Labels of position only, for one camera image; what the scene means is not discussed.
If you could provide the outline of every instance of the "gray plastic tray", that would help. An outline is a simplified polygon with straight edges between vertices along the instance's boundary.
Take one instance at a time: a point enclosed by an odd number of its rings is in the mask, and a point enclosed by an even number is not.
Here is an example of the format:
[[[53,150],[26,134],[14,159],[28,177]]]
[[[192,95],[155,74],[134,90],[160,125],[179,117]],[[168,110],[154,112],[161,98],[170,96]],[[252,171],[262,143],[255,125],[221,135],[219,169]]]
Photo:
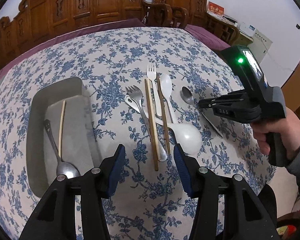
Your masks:
[[[56,178],[57,158],[43,121],[49,119],[58,147],[63,100],[66,100],[62,134],[62,160],[73,164],[81,175],[102,161],[94,137],[89,95],[78,77],[56,82],[39,90],[33,98],[29,116],[26,165],[29,186],[42,197]]]

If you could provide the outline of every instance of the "human hand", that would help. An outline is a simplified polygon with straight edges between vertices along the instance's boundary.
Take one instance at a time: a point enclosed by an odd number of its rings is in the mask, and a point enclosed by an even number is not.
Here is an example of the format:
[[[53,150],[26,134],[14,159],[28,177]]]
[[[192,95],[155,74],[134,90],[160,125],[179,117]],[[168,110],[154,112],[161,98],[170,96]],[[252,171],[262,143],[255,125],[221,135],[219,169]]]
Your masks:
[[[258,141],[261,153],[269,155],[270,146],[266,142],[266,133],[281,134],[281,140],[287,150],[287,159],[293,160],[300,149],[300,120],[289,108],[286,108],[287,117],[279,120],[264,120],[251,123],[253,137]]]

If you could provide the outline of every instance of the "metal spoon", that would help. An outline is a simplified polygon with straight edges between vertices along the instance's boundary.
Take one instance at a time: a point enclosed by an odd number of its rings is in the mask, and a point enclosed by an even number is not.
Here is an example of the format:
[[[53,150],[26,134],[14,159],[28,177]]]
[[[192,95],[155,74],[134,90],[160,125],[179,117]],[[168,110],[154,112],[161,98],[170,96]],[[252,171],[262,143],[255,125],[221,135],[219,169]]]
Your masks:
[[[194,103],[194,99],[193,99],[193,95],[191,93],[191,91],[187,88],[187,87],[182,87],[181,90],[181,98],[183,101],[185,101],[188,105],[193,106],[195,109],[198,110],[198,112],[208,121],[208,123],[210,124],[210,126],[215,130],[215,132],[217,133],[217,135],[220,138],[223,138],[222,133],[214,126],[214,124],[200,111],[200,109],[195,105]]]
[[[44,120],[43,124],[44,124],[44,128],[47,132],[47,135],[49,137],[53,151],[57,157],[57,161],[58,161],[57,176],[60,174],[64,174],[67,176],[68,179],[71,179],[74,177],[79,177],[80,173],[76,169],[76,167],[74,167],[71,163],[67,163],[67,162],[64,162],[61,160],[59,153],[58,153],[56,143],[54,142],[54,139],[53,139],[50,120],[49,119]]]

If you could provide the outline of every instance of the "white chopstick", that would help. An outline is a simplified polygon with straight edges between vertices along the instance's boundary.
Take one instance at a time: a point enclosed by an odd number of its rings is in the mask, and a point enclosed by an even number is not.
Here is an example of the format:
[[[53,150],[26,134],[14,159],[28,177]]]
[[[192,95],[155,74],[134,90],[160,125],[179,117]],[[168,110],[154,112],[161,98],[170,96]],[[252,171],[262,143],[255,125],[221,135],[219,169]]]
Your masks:
[[[63,100],[62,103],[62,110],[61,110],[61,118],[60,118],[60,126],[59,126],[59,146],[58,146],[58,151],[59,151],[59,156],[62,159],[62,130],[63,130],[63,119],[65,117],[65,109],[66,109],[66,101]]]

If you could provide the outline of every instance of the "wooden chopstick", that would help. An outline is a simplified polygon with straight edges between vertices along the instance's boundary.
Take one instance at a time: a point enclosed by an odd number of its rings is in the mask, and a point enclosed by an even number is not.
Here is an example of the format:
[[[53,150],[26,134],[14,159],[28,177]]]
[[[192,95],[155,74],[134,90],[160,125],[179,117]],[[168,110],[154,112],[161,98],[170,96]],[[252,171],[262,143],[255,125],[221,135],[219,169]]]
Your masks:
[[[161,90],[161,83],[159,74],[157,73],[157,84],[158,84],[158,92],[159,92],[159,99],[161,104],[161,115],[162,115],[162,121],[163,121],[163,129],[164,129],[164,139],[166,140],[166,151],[170,155],[170,141],[169,141],[169,133],[168,133],[168,125],[167,125],[167,116],[166,111],[164,109],[164,101],[163,101],[163,94]]]
[[[63,100],[62,103],[62,110],[61,110],[61,118],[60,118],[60,126],[59,126],[59,146],[58,146],[58,152],[59,156],[62,159],[62,130],[63,130],[63,119],[65,117],[65,109],[66,109],[66,101]]]
[[[158,171],[159,170],[159,166],[158,166],[159,142],[158,142],[157,127],[154,121],[154,110],[153,110],[151,90],[150,90],[150,80],[148,78],[145,79],[145,88],[146,88],[147,108],[149,113],[150,138],[151,138],[151,147],[153,153],[154,170]]]

